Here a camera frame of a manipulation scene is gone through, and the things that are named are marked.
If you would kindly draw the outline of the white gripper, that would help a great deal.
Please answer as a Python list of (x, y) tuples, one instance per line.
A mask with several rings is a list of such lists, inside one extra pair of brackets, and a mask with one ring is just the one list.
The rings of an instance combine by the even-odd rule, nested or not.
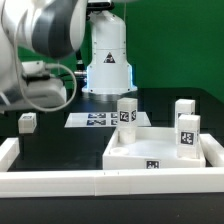
[[(22, 62), (22, 87), (26, 97), (40, 107), (57, 107), (66, 103), (67, 93), (63, 82), (44, 68), (43, 61)], [(0, 72), (0, 110), (30, 109), (19, 89), (14, 68)]]

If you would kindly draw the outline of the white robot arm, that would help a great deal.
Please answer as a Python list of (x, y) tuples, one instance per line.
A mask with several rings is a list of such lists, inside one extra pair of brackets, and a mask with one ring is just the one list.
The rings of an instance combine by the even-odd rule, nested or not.
[(79, 51), (86, 22), (96, 42), (84, 92), (135, 92), (126, 60), (123, 21), (110, 13), (114, 0), (0, 0), (0, 111), (53, 112), (73, 101), (51, 73)]

